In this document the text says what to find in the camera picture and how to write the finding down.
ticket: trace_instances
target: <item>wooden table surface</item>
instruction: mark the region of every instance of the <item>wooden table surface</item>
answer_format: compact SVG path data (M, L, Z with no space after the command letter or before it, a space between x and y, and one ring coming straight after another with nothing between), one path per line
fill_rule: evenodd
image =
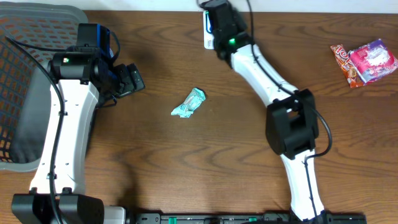
M265 138L266 109L203 48L200 13L86 14L115 31L122 47L117 62L134 62L146 84L98 112L86 157L87 195L164 213L289 209L285 169ZM398 73L352 90L329 46L349 50L382 38L398 55L398 15L256 13L255 28L266 59L288 82L313 92L333 131L333 149L315 161L325 208L397 223ZM189 119L171 116L193 87L205 90L207 100ZM318 152L327 143L320 130ZM12 195L27 192L33 176L0 172L1 223L16 222Z

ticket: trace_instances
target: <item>white wall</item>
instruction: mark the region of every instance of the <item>white wall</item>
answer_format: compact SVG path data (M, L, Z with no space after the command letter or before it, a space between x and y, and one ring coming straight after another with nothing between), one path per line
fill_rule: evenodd
M11 0L66 4L87 10L199 11L196 0ZM230 0L240 11L247 11L246 0ZM365 12L398 13L398 0L251 0L262 12Z

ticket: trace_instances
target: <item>candy wrapper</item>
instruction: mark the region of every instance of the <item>candy wrapper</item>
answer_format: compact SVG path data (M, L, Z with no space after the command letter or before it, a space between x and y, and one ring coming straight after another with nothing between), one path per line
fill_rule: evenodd
M349 59L347 52L343 48L343 45L332 45L330 48L335 54L336 61L342 69L344 76L348 81L349 87L356 88L363 86L364 83L359 77L359 72L357 71L353 62Z
M398 67L397 59L381 39L351 50L348 55L364 83L376 81Z
M189 118L205 99L205 93L198 88L194 88L187 99L172 111L172 115L180 115L180 118Z

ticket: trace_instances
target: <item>green component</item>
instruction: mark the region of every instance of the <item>green component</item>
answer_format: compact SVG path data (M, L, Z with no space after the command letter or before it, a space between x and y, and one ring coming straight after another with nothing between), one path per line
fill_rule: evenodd
M177 218L169 218L169 224L177 224Z
M231 40L229 40L229 44L231 44L231 45L235 45L235 38L232 38Z

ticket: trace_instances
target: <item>gray plastic basket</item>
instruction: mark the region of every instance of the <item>gray plastic basket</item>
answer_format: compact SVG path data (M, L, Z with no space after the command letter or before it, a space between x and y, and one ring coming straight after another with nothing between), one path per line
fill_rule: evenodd
M71 6L0 2L0 169L37 168L50 116L50 83L4 36L30 45L65 49L76 44L83 11ZM28 52L45 64L53 53Z

